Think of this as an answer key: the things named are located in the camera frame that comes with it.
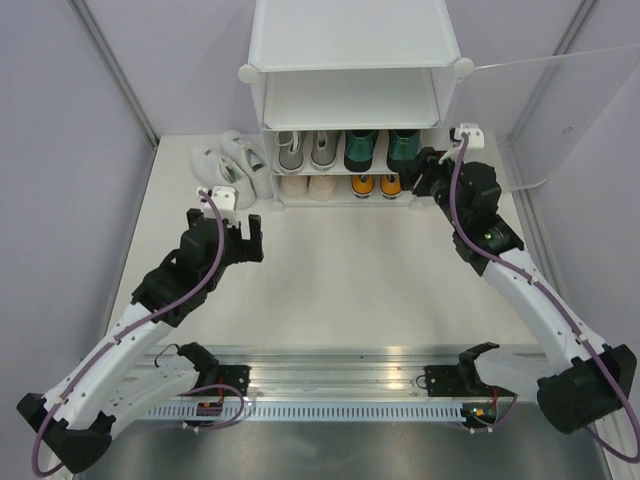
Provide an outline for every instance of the gray floor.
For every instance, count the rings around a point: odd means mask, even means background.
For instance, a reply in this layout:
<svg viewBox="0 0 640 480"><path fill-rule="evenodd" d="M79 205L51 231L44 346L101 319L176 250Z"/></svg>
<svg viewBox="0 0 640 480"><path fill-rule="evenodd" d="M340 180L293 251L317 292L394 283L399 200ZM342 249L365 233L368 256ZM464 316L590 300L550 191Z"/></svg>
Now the gray floor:
<svg viewBox="0 0 640 480"><path fill-rule="evenodd" d="M138 428L150 428L149 424ZM429 423L258 423L195 436L148 431L116 440L84 480L611 478L584 433L562 435L518 406L491 435Z"/></svg>

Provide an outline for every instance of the white wall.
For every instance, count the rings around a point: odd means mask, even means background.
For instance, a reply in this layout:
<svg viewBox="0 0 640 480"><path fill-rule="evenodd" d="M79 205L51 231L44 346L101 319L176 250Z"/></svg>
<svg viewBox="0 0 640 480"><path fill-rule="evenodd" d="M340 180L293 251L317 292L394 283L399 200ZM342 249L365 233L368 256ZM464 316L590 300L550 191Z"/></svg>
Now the white wall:
<svg viewBox="0 0 640 480"><path fill-rule="evenodd" d="M640 2L601 2L576 50L640 43ZM572 307L640 356L640 70L552 178L532 192ZM640 410L640 385L632 398Z"/></svg>
<svg viewBox="0 0 640 480"><path fill-rule="evenodd" d="M237 77L254 0L87 3L158 134L259 131L249 88ZM550 55L579 4L447 0L460 50L476 65Z"/></svg>
<svg viewBox="0 0 640 480"><path fill-rule="evenodd" d="M65 1L0 15L0 464L31 476L16 404L95 343L152 151Z"/></svg>

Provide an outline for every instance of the orange shoe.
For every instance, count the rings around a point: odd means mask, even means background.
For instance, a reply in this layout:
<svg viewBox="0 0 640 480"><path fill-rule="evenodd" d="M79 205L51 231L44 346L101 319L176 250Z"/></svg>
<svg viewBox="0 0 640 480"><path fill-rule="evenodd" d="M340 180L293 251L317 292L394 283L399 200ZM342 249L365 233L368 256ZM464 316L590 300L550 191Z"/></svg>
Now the orange shoe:
<svg viewBox="0 0 640 480"><path fill-rule="evenodd" d="M402 193L400 177L398 175L382 175L380 177L380 191L382 196L388 200L398 198Z"/></svg>
<svg viewBox="0 0 640 480"><path fill-rule="evenodd" d="M368 198L373 193L374 182L371 175L353 175L351 191L358 198Z"/></svg>

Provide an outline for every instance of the green shoe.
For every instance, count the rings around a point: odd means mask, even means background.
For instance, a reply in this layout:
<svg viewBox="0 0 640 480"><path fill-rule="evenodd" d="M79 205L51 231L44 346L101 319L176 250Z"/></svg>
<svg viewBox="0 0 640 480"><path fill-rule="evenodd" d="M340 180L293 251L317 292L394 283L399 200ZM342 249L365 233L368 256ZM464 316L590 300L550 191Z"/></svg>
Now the green shoe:
<svg viewBox="0 0 640 480"><path fill-rule="evenodd" d="M373 162L373 151L378 139L377 130L348 130L344 151L344 166L350 172L366 172Z"/></svg>
<svg viewBox="0 0 640 480"><path fill-rule="evenodd" d="M389 130L387 167L400 173L407 162L413 161L420 152L419 130Z"/></svg>

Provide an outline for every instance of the sneaker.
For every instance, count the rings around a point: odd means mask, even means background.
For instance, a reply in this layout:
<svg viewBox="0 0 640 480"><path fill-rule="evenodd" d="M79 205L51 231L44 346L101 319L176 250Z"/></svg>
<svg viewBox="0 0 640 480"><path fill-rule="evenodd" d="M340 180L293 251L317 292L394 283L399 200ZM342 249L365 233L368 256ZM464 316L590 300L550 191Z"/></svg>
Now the sneaker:
<svg viewBox="0 0 640 480"><path fill-rule="evenodd" d="M377 130L347 131L344 166L350 172L366 172L373 163L373 152L378 139Z"/></svg>
<svg viewBox="0 0 640 480"><path fill-rule="evenodd" d="M420 152L420 130L389 130L387 167L396 173L412 162Z"/></svg>
<svg viewBox="0 0 640 480"><path fill-rule="evenodd" d="M306 175L287 175L280 178L280 190L287 197L301 197L307 193L309 177Z"/></svg>
<svg viewBox="0 0 640 480"><path fill-rule="evenodd" d="M380 177L380 191L382 196L388 200L395 200L402 193L400 187L400 177L398 175L382 175Z"/></svg>
<svg viewBox="0 0 640 480"><path fill-rule="evenodd" d="M309 180L309 197L318 202L328 202L336 194L336 177L313 175Z"/></svg>
<svg viewBox="0 0 640 480"><path fill-rule="evenodd" d="M369 198L373 193L374 181L371 175L353 175L351 191L358 198Z"/></svg>
<svg viewBox="0 0 640 480"><path fill-rule="evenodd" d="M302 170L304 157L302 156L301 132L276 133L276 145L280 147L278 163L280 168L288 174L294 174Z"/></svg>
<svg viewBox="0 0 640 480"><path fill-rule="evenodd" d="M313 132L313 149L311 150L311 165L316 170L329 170L336 163L336 150L338 149L337 130L321 130Z"/></svg>
<svg viewBox="0 0 640 480"><path fill-rule="evenodd" d="M198 182L207 187L229 186L238 192L238 209L250 207L256 194L246 173L229 157L211 147L191 150L191 169Z"/></svg>
<svg viewBox="0 0 640 480"><path fill-rule="evenodd" d="M222 153L231 157L247 174L256 197L273 197L271 174L262 149L235 130L225 132L220 144Z"/></svg>

